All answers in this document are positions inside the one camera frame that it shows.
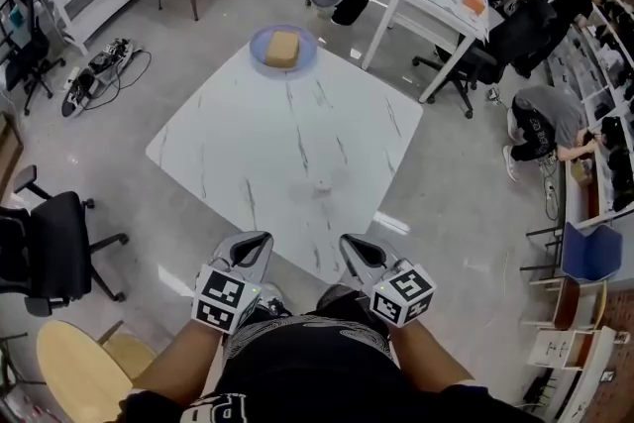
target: gray floor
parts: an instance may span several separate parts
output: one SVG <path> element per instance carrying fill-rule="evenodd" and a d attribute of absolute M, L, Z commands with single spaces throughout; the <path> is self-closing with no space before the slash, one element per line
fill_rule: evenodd
<path fill-rule="evenodd" d="M 69 67 L 52 79 L 55 97 L 48 101 L 39 94 L 32 115 L 21 119 L 25 152 L 20 165 L 37 164 L 41 185 L 51 193 L 74 189 L 96 199 L 97 209 L 88 218 L 91 239 L 119 231 L 132 239 L 126 247 L 113 247 L 95 258 L 111 286 L 127 293 L 125 303 L 111 303 L 95 288 L 54 314 L 94 337 L 123 319 L 140 338 L 162 349 L 189 315 L 190 301 L 179 294 L 179 285 L 191 285 L 219 241 L 236 231 L 145 156 L 146 145 L 170 116 L 264 25 L 307 27 L 326 49 L 359 64 L 355 56 L 368 48 L 383 13 L 379 4 L 370 3 L 353 27 L 344 28 L 306 8 L 304 0 L 199 0 L 198 10 L 196 23 L 188 0 L 163 0 L 162 11 L 157 0 L 135 0 L 90 48 L 96 53 L 115 37 L 134 39 L 153 54 L 139 82 L 108 106 L 63 119 L 59 108 L 65 74 L 86 62 L 69 49 Z M 415 98 L 433 73 L 413 69 L 410 60 L 432 50 L 397 26 L 386 34 L 370 72 Z M 124 83 L 143 68 L 143 60 L 139 57 L 126 70 Z M 532 82 L 544 79 L 536 73 Z M 510 104 L 525 85 L 507 69 L 500 84 L 503 101 Z M 495 396 L 520 403 L 538 372 L 524 365 L 536 332 L 519 320 L 537 317 L 544 302 L 529 292 L 518 268 L 539 256 L 524 234 L 551 223 L 544 213 L 537 165 L 522 168 L 521 183 L 508 178 L 501 154 L 507 143 L 505 110 L 487 102 L 484 93 L 481 88 L 472 94 L 472 120 L 464 117 L 462 102 L 450 88 L 436 104 L 425 106 L 380 206 L 382 213 L 406 224 L 409 234 L 396 235 L 377 223 L 370 230 L 423 264 L 438 283 L 424 324 Z M 363 97 L 359 101 L 363 107 Z M 10 205 L 38 202 L 27 192 L 13 196 Z M 296 312 L 312 309 L 325 290 L 321 281 L 279 257 L 271 260 L 266 277 L 281 287 Z M 21 296 L 0 298 L 0 332 L 30 333 L 14 354 L 31 378 L 40 377 L 35 346 L 42 324 L 27 314 Z M 45 388 L 30 392 L 63 417 Z"/>

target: yellow sponge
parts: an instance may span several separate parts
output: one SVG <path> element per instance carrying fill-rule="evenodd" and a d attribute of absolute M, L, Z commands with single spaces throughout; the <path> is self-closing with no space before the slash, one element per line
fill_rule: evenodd
<path fill-rule="evenodd" d="M 299 38 L 297 34 L 287 31 L 275 31 L 268 42 L 264 63 L 271 67 L 295 67 L 298 54 Z"/>

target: white marble table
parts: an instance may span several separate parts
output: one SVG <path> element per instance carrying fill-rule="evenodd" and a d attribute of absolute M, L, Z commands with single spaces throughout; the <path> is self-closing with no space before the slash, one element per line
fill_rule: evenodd
<path fill-rule="evenodd" d="M 244 46 L 160 130 L 146 153 L 243 231 L 325 282 L 346 270 L 420 121 L 420 104 L 318 49 L 301 73 L 267 77 Z"/>

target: blue plate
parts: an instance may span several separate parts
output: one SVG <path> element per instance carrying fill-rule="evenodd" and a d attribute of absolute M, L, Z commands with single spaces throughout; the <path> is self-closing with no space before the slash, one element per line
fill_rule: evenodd
<path fill-rule="evenodd" d="M 299 37 L 299 54 L 297 56 L 297 64 L 295 67 L 270 67 L 264 63 L 268 42 L 275 31 L 294 32 Z M 300 29 L 299 27 L 294 27 L 293 25 L 271 25 L 270 27 L 264 27 L 256 32 L 251 39 L 249 48 L 251 49 L 251 55 L 253 58 L 263 64 L 266 68 L 277 71 L 292 72 L 303 69 L 313 60 L 313 58 L 315 58 L 315 54 L 317 53 L 317 41 L 312 34 L 304 29 Z"/>

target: black shirt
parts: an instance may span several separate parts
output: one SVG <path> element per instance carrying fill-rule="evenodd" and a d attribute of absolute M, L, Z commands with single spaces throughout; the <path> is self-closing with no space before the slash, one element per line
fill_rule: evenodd
<path fill-rule="evenodd" d="M 216 390 L 183 410 L 149 391 L 121 403 L 120 423 L 536 423 L 483 387 L 419 391 L 385 339 L 360 323 L 297 316 L 247 326 L 225 345 Z"/>
<path fill-rule="evenodd" d="M 551 6 L 557 12 L 558 22 L 567 25 L 572 23 L 577 15 L 589 18 L 592 14 L 592 0 L 553 0 Z"/>

